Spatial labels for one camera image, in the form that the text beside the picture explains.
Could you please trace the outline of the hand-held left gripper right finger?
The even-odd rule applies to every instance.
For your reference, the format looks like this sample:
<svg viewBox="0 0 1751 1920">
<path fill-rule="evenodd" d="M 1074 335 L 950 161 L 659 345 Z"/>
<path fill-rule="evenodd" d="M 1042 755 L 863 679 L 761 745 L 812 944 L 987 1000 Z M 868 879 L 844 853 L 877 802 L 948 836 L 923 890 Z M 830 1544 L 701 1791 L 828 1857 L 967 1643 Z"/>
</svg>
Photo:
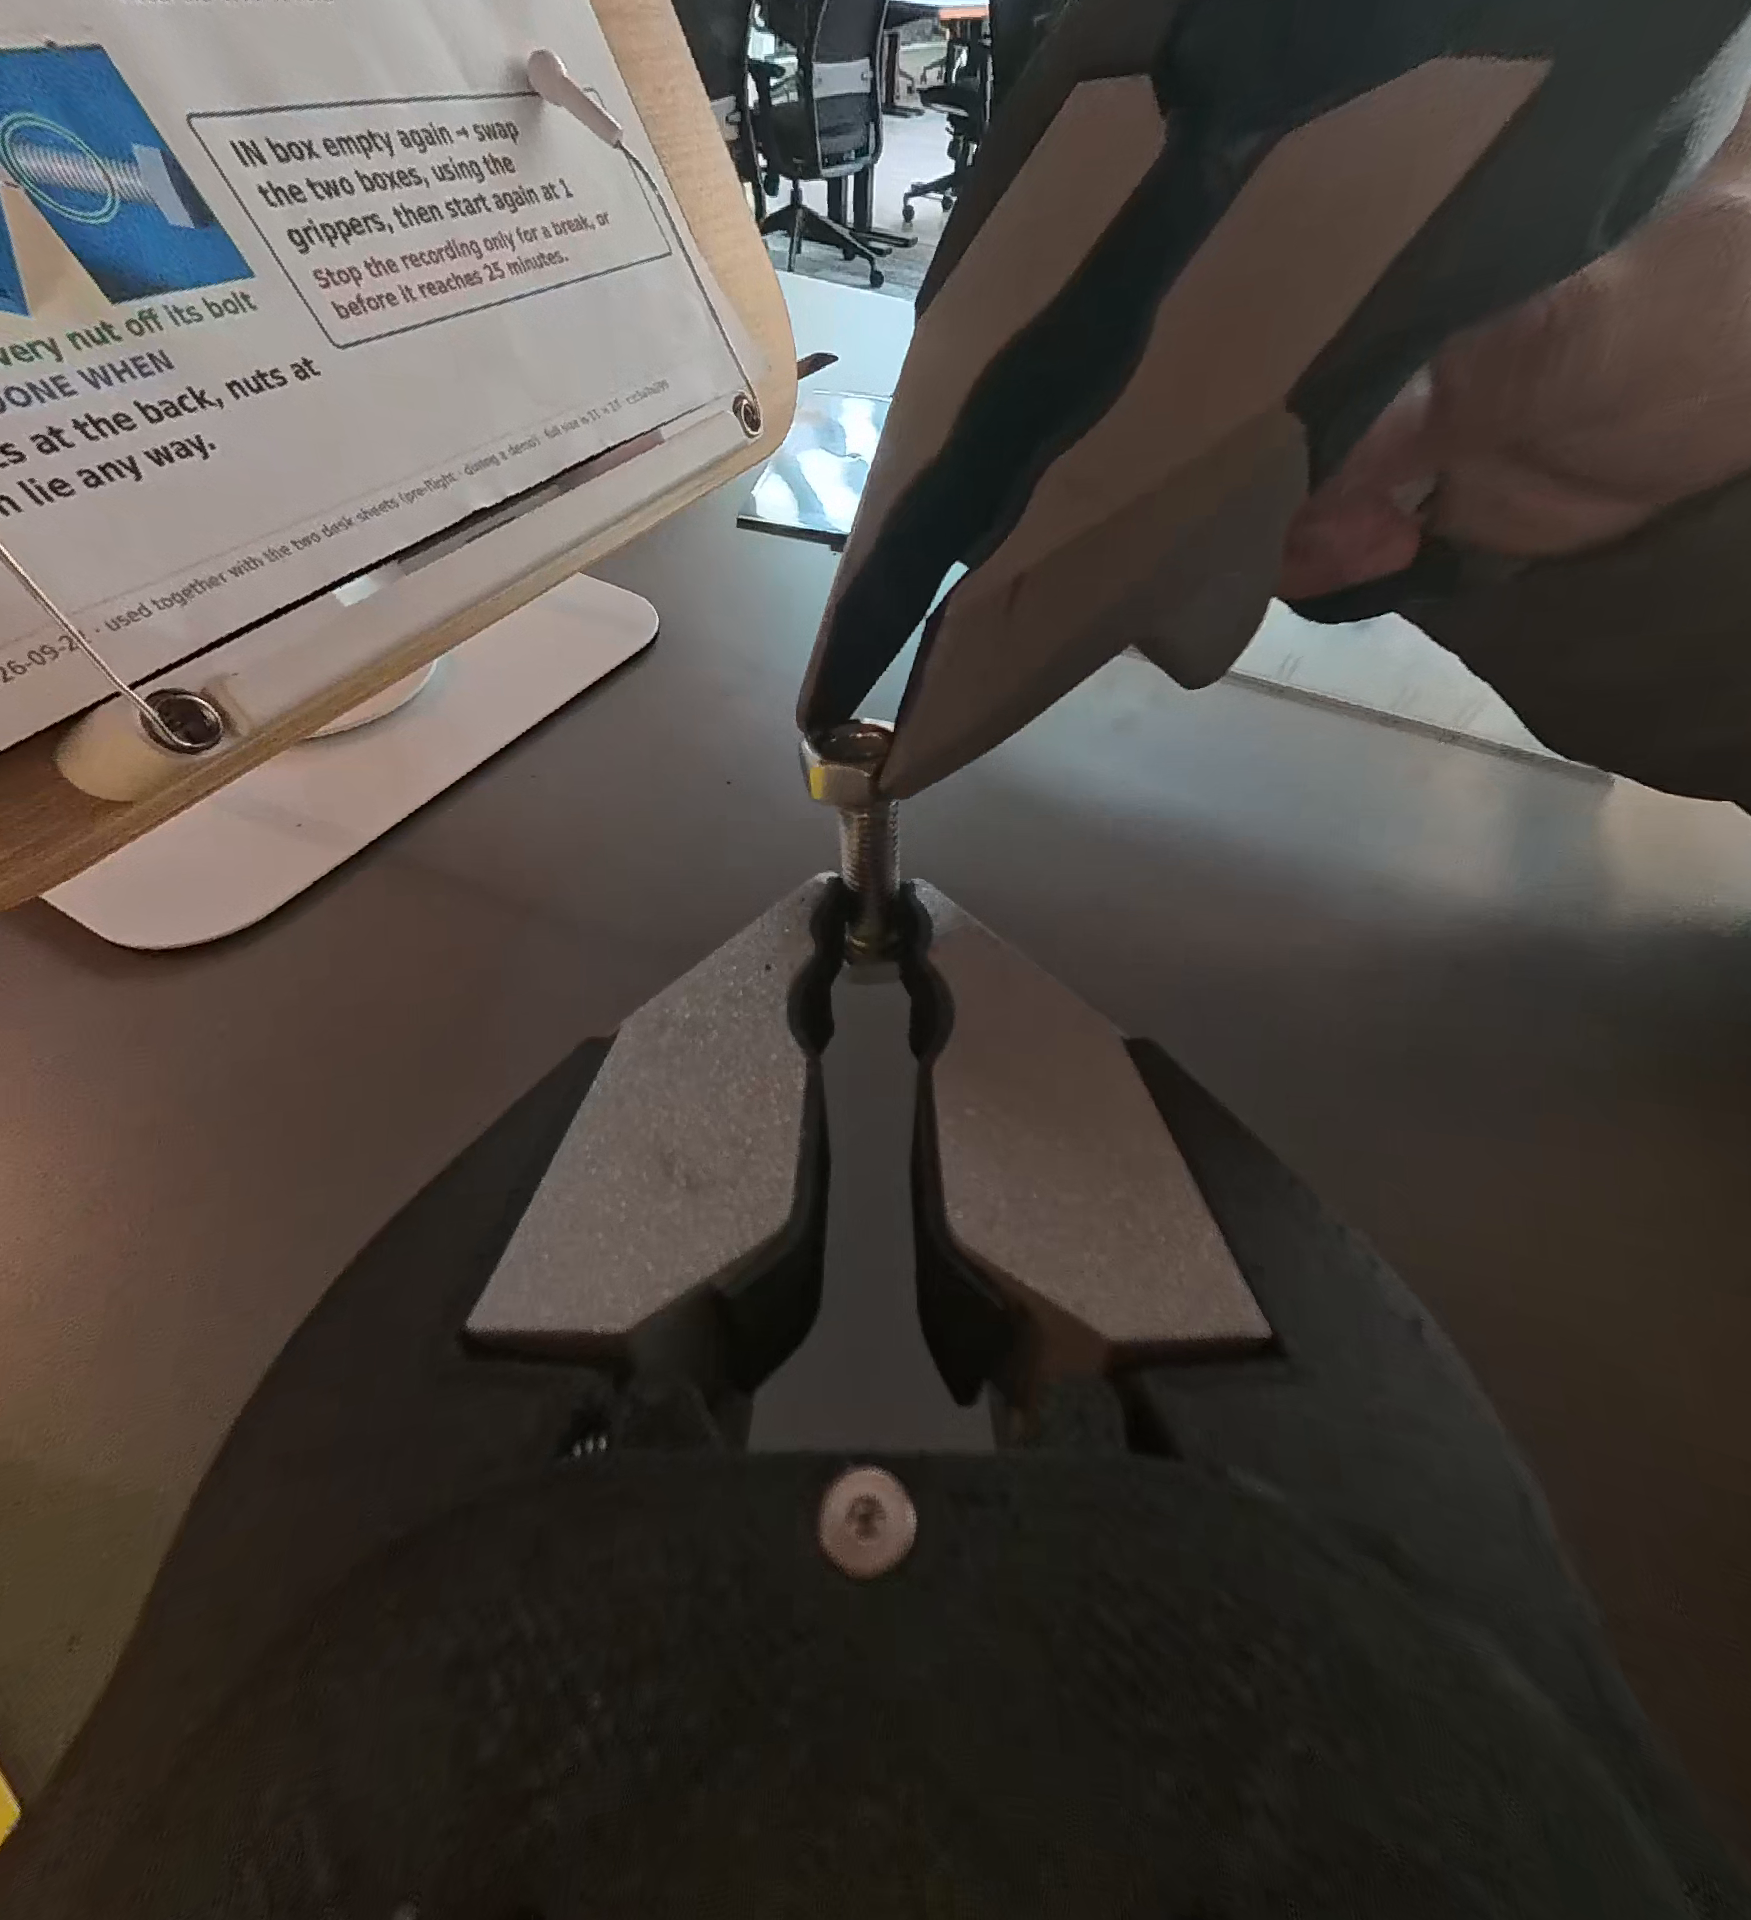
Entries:
<svg viewBox="0 0 1751 1920">
<path fill-rule="evenodd" d="M 963 1406 L 1272 1345 L 1127 1037 L 907 887 L 917 1317 Z"/>
</svg>

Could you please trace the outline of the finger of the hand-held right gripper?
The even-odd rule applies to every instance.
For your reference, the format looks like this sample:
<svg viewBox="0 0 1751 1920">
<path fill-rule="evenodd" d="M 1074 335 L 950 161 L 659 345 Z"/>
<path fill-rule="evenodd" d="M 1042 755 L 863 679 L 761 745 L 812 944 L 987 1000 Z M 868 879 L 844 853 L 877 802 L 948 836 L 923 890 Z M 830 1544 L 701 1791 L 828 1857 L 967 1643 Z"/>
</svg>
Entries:
<svg viewBox="0 0 1751 1920">
<path fill-rule="evenodd" d="M 1170 283 L 1108 414 L 946 599 L 889 794 L 956 775 L 1125 651 L 1188 690 L 1235 666 L 1308 489 L 1295 384 L 1547 73 L 1427 61 L 1275 143 Z"/>
<path fill-rule="evenodd" d="M 1113 478 L 1036 527 L 1205 238 L 1200 75 L 1025 75 L 936 253 L 887 426 L 796 702 L 858 715 L 922 638 L 896 739 L 1005 739 L 1136 649 L 1205 675 L 1197 456 L 1144 407 Z"/>
</svg>

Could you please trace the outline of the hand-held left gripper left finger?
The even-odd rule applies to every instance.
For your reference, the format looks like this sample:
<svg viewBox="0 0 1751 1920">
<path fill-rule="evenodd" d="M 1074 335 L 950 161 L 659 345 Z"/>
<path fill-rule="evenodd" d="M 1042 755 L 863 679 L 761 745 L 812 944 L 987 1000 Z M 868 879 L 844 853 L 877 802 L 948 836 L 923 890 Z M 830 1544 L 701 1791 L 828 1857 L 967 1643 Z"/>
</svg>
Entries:
<svg viewBox="0 0 1751 1920">
<path fill-rule="evenodd" d="M 496 1353 L 750 1395 L 815 1324 L 821 1054 L 844 887 L 819 874 L 623 1021 L 470 1311 Z"/>
</svg>

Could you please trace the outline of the silver threaded bolt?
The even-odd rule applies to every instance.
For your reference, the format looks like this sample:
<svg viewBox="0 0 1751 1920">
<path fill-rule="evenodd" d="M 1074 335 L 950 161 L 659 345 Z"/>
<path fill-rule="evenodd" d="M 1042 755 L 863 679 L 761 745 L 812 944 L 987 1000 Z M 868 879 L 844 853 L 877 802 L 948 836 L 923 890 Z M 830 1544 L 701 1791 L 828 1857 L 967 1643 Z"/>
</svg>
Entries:
<svg viewBox="0 0 1751 1920">
<path fill-rule="evenodd" d="M 913 937 L 901 875 L 900 806 L 874 801 L 838 808 L 838 950 L 848 973 L 896 976 Z"/>
</svg>

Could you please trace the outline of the silver hex nut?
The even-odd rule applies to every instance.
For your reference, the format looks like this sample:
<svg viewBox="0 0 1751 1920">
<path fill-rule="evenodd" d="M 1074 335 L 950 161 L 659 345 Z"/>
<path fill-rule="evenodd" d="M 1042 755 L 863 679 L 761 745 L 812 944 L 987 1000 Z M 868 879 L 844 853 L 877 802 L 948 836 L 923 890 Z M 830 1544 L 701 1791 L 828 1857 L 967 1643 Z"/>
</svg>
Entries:
<svg viewBox="0 0 1751 1920">
<path fill-rule="evenodd" d="M 884 770 L 891 740 L 891 722 L 868 715 L 803 733 L 799 764 L 810 801 L 837 811 L 884 805 Z"/>
</svg>

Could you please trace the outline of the person's right hand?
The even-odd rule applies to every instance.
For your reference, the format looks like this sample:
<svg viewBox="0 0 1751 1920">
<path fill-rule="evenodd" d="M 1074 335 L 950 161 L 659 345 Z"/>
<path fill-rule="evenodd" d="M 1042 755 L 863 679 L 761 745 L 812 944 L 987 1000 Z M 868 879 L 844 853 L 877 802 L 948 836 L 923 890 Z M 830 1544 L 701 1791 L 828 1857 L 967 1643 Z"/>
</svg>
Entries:
<svg viewBox="0 0 1751 1920">
<path fill-rule="evenodd" d="M 1454 337 L 1292 519 L 1290 607 L 1446 540 L 1544 561 L 1751 470 L 1751 89 L 1708 165 L 1615 249 Z"/>
</svg>

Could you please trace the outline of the black office chair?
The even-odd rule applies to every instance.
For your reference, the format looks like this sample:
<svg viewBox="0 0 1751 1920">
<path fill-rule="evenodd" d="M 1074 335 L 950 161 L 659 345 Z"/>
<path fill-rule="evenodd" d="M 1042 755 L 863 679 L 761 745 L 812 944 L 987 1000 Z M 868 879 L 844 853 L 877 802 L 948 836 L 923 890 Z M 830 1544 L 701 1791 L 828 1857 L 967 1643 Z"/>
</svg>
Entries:
<svg viewBox="0 0 1751 1920">
<path fill-rule="evenodd" d="M 993 29 L 984 10 L 958 10 L 946 20 L 950 30 L 948 61 L 938 84 L 925 89 L 925 103 L 944 114 L 950 130 L 950 170 L 936 179 L 913 181 L 901 195 L 901 221 L 915 220 L 915 201 L 936 199 L 944 213 L 952 211 L 963 194 L 980 139 L 984 137 L 993 101 Z"/>
<path fill-rule="evenodd" d="M 758 161 L 758 230 L 785 242 L 796 268 L 808 243 L 830 248 L 886 286 L 884 262 L 907 240 L 872 226 L 874 177 L 884 157 L 881 43 L 886 2 L 767 2 L 761 23 L 793 62 L 749 64 L 747 127 Z"/>
</svg>

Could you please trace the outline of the wooden display board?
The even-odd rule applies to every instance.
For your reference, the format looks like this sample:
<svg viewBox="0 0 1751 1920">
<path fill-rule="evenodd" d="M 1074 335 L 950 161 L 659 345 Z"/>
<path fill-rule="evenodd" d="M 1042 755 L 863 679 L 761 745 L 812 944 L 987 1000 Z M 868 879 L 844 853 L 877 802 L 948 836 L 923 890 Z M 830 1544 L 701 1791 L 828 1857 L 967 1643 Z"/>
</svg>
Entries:
<svg viewBox="0 0 1751 1920">
<path fill-rule="evenodd" d="M 0 911 L 63 881 L 231 785 L 348 708 L 613 552 L 774 447 L 793 419 L 794 349 L 767 249 L 747 216 L 688 41 L 669 3 L 611 3 L 634 86 L 711 283 L 734 306 L 761 381 L 727 417 L 637 440 L 488 509 L 183 663 L 181 684 L 235 722 L 229 747 L 162 790 L 109 802 L 63 781 L 58 739 L 83 715 L 0 752 Z M 136 700 L 147 687 L 120 681 Z"/>
</svg>

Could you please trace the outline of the black glossy plate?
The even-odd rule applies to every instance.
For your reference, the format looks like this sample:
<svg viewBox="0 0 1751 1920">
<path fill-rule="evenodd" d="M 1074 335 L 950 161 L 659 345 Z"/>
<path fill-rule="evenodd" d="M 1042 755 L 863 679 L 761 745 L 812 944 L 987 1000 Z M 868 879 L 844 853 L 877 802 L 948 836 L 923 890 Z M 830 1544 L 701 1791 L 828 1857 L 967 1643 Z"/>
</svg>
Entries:
<svg viewBox="0 0 1751 1920">
<path fill-rule="evenodd" d="M 786 438 L 750 483 L 736 529 L 845 552 L 887 410 L 887 396 L 801 397 Z"/>
</svg>

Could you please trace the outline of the white sheet clip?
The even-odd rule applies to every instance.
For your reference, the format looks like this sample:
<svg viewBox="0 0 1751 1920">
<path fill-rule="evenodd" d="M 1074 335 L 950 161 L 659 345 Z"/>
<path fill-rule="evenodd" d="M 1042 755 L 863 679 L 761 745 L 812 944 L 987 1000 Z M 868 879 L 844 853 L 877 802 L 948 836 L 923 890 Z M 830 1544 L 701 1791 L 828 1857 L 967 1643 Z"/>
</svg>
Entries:
<svg viewBox="0 0 1751 1920">
<path fill-rule="evenodd" d="M 575 78 L 554 50 L 531 50 L 525 71 L 526 82 L 541 101 L 571 114 L 608 149 L 623 149 L 626 137 L 620 121 Z"/>
</svg>

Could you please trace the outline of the white stand base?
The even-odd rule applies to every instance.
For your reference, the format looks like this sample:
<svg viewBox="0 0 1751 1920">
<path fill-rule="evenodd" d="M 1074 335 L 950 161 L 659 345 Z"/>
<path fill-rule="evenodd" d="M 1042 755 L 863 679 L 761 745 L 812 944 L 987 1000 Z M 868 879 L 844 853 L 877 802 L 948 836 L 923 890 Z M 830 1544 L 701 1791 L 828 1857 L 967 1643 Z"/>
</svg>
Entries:
<svg viewBox="0 0 1751 1920">
<path fill-rule="evenodd" d="M 646 596 L 575 576 L 44 897 L 115 947 L 246 932 L 637 660 Z"/>
</svg>

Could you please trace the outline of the printed instruction sheet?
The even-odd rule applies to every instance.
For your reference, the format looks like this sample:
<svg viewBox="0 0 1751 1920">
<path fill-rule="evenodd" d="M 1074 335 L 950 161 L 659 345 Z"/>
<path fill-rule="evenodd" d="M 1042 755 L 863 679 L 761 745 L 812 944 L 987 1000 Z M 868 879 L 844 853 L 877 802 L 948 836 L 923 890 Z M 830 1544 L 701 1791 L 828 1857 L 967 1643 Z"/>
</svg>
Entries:
<svg viewBox="0 0 1751 1920">
<path fill-rule="evenodd" d="M 635 62 L 611 3 L 0 3 L 0 752 L 761 381 Z"/>
</svg>

